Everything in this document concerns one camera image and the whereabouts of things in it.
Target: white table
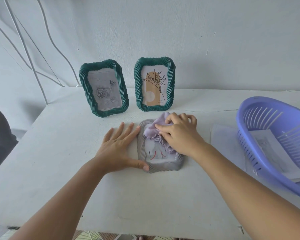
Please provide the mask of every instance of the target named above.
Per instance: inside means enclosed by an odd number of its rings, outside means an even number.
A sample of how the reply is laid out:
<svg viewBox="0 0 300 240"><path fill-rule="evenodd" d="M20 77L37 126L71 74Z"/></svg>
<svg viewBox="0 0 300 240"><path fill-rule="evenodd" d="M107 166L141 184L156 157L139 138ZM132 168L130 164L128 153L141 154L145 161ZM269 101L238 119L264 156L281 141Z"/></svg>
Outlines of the white table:
<svg viewBox="0 0 300 240"><path fill-rule="evenodd" d="M99 118L82 88L61 88L0 166L0 224L23 225L89 159L110 127L138 124L161 112L143 112L128 89L126 112ZM236 110L251 96L300 108L300 92L176 89L170 112L194 114L210 141L213 123L236 126ZM137 158L136 142L129 153ZM300 208L300 198L275 190ZM78 229L195 239L247 239L207 174L188 159L180 171L147 174L126 169L106 175L83 212Z"/></svg>

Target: finger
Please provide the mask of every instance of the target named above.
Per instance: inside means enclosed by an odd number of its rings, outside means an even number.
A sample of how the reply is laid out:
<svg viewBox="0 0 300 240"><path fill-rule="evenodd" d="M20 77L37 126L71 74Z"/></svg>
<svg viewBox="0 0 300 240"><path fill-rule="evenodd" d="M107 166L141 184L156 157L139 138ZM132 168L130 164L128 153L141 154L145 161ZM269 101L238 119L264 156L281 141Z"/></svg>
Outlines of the finger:
<svg viewBox="0 0 300 240"><path fill-rule="evenodd" d="M117 139L122 131L124 130L124 122L121 122L121 124L119 125L119 128L117 129L117 131L113 134L113 136L111 137L112 140Z"/></svg>
<svg viewBox="0 0 300 240"><path fill-rule="evenodd" d="M109 141L109 140L110 140L110 137L111 137L111 135L112 135L112 133L113 133L113 128L111 127L111 128L108 130L108 132L104 135L104 138L103 138L102 143L105 143L105 142Z"/></svg>
<svg viewBox="0 0 300 240"><path fill-rule="evenodd" d="M187 114L187 116L191 120L191 124L197 127L197 118L193 114Z"/></svg>
<svg viewBox="0 0 300 240"><path fill-rule="evenodd" d="M172 141L172 136L169 133L166 132L159 132L159 134L170 144Z"/></svg>
<svg viewBox="0 0 300 240"><path fill-rule="evenodd" d="M160 125L160 124L155 124L154 125L158 130L166 132L166 133L170 133L172 131L172 126L173 125Z"/></svg>
<svg viewBox="0 0 300 240"><path fill-rule="evenodd" d="M136 129L134 131L132 131L130 134L128 134L125 138L124 138L124 143L126 145L129 145L133 139L135 139L135 137L137 136L137 134L140 132L140 125L138 125L136 127Z"/></svg>
<svg viewBox="0 0 300 240"><path fill-rule="evenodd" d="M130 168L138 168L138 169L143 169L145 171L149 171L149 165L145 161L141 161L141 160L128 158L127 166Z"/></svg>
<svg viewBox="0 0 300 240"><path fill-rule="evenodd" d="M180 117L176 114L176 113L171 113L168 115L168 117L166 118L165 123L169 124L170 122L173 122L174 124L177 124L178 122L181 121Z"/></svg>
<svg viewBox="0 0 300 240"><path fill-rule="evenodd" d="M133 125L134 123L130 123L130 125L128 126L128 128L124 131L124 133L121 134L121 136L119 136L119 140L123 140L124 138L127 137L128 134L131 133L132 129L133 129Z"/></svg>
<svg viewBox="0 0 300 240"><path fill-rule="evenodd" d="M189 122L188 116L187 116L185 113L180 114L179 117L180 117L184 122Z"/></svg>

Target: purple cloth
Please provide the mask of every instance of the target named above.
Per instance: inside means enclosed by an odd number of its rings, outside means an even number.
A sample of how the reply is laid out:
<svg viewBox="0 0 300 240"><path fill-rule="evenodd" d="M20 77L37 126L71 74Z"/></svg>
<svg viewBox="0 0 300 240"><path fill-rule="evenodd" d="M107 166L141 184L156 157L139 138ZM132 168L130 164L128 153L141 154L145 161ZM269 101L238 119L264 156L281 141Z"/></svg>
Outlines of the purple cloth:
<svg viewBox="0 0 300 240"><path fill-rule="evenodd" d="M168 117L170 113L169 112L163 112L159 118L157 118L155 121L153 121L153 123L144 130L144 133L143 135L145 137L147 137L148 139L150 140L153 140L153 141L156 141L156 142L159 142L166 150L168 153L170 154L175 154L176 153L176 150L173 149L169 143L161 136L159 135L159 131L156 127L155 127L155 124L158 124L158 125L173 125L173 123L170 123L170 124L166 124L165 121L166 121L166 118Z"/></svg>

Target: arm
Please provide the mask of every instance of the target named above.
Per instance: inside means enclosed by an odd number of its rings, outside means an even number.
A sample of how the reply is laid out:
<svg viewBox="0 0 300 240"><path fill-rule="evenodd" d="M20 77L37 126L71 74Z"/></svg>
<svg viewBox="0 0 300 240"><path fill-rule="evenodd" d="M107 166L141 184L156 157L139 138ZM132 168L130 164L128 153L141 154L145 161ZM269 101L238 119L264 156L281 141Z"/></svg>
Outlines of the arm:
<svg viewBox="0 0 300 240"><path fill-rule="evenodd" d="M140 131L133 123L123 132L124 123L112 135L104 136L96 156L85 163L70 181L34 214L10 240L71 240L81 214L103 176L127 167L149 170L143 162L129 158L127 146Z"/></svg>
<svg viewBox="0 0 300 240"><path fill-rule="evenodd" d="M258 239L300 239L300 209L236 167L197 133L193 115L172 113L156 125L179 153L192 157L208 174L248 234Z"/></svg>

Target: white cable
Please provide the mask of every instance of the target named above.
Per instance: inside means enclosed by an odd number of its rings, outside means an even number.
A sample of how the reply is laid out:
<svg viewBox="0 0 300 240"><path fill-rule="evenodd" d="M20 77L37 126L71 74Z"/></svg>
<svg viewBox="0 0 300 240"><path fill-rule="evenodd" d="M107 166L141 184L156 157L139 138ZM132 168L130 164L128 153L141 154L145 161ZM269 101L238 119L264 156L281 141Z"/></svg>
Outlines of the white cable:
<svg viewBox="0 0 300 240"><path fill-rule="evenodd" d="M65 55L57 48L57 46L56 46L55 43L53 42L53 40L52 40L52 38L51 38L51 35L50 35L49 28L48 28L48 23L47 23L46 15L45 15L45 13L44 13L44 8L43 8L43 6L42 6L40 0L37 0L37 2L38 2L38 4L39 4L39 6L40 6L41 13L42 13L43 20L44 20L44 25L46 26L46 30L47 30L47 33L48 33L48 36L49 36L49 39L50 39L51 43L53 44L54 48L56 48L56 50L60 53L60 55L62 55L63 58L68 62L69 66L71 67L72 72L73 72L73 74L74 74L74 76L75 76L75 79L77 80L77 83L78 83L78 85L80 86L80 82L79 82L79 80L78 80L78 78L77 78L76 72L75 72L75 70L73 69L73 67L72 67L72 65L71 65L71 63L70 63L70 61L69 61L69 60L67 59L67 57L66 57L66 56L65 56Z"/></svg>
<svg viewBox="0 0 300 240"><path fill-rule="evenodd" d="M26 66L32 70L31 66L29 66L29 64L26 62L26 60L24 59L24 57L20 54L19 50L16 48L16 46L14 45L14 43L9 39L9 37L6 35L6 33L0 28L0 32L4 35L4 37L6 37L6 39L10 42L10 44L12 45L12 47L16 50L16 52L18 53L18 55L20 56L20 58L22 59L22 61L26 64ZM56 80L53 80L51 77L46 76L45 74L41 73L41 72L37 72L36 73L50 79L51 81L55 82L56 84L60 85L61 87L64 87L61 83L58 83Z"/></svg>
<svg viewBox="0 0 300 240"><path fill-rule="evenodd" d="M22 23L20 22L20 20L18 19L18 17L16 15L14 15L16 17L16 19L18 20L19 24L21 25L21 27L24 29L24 31L26 32L26 34L28 35L28 37L30 38L30 40L32 41L32 43L34 44L34 46L37 48L37 50L39 51L40 55L42 56L42 58L44 59L44 61L47 63L48 67L50 68L50 70L52 71L52 73L54 74L54 76L56 77L56 79L58 80L58 82L61 84L59 78L56 76L56 74L54 73L54 71L52 70L51 66L49 65L48 61L44 58L44 55L41 53L41 51L39 50L39 48L37 47L36 43L33 41L33 39L31 38L30 34L28 33L28 31L25 29L25 27L22 25Z"/></svg>
<svg viewBox="0 0 300 240"><path fill-rule="evenodd" d="M30 62L32 71L33 71L33 73L34 73L35 78L37 79L37 82L38 82L39 87L40 87L40 89L41 89L42 95L43 95L43 97L44 97L44 101L46 102L46 105L48 105L48 101L47 101L46 95L44 94L44 89L43 89L42 86L41 86L41 83L40 83L40 81L39 81L39 78L38 78L38 75L37 75L37 73L36 73L35 67L33 66L31 57L30 57L30 55L29 55L29 52L28 52L26 43L25 43L25 41L24 41L24 39L23 39L23 37L22 37L22 34L21 34L21 32L20 32L20 29L19 29L19 26L18 26L18 24L17 24L17 21L16 21L14 15L13 15L13 13L12 13L10 4L8 3L8 0L4 0L4 3L6 4L7 9L8 9L8 11L9 11L9 14L10 14L10 16L11 16L11 18L12 18L13 23L14 23L14 26L16 27L16 31L18 32L18 35L19 35L20 40L21 40L21 42L22 42L24 51L25 51L25 53L26 53L27 56L28 56L28 59L29 59L29 62Z"/></svg>

